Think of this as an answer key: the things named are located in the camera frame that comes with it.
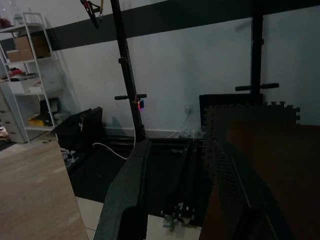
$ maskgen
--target floor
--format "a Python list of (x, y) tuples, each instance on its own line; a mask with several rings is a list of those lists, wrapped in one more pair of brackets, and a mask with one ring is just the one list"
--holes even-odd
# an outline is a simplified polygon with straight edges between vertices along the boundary
[[(37, 139), (31, 143), (17, 143), (3, 151), (0, 151), (0, 159), (9, 157), (13, 154), (38, 147), (43, 144), (43, 140)], [(103, 203), (89, 199), (75, 197), (80, 214), (88, 235), (89, 240), (93, 240)], [(201, 227), (199, 226), (182, 226), (178, 224), (174, 230), (162, 227), (163, 218), (158, 216), (148, 216), (147, 240), (197, 240), (199, 239)]]

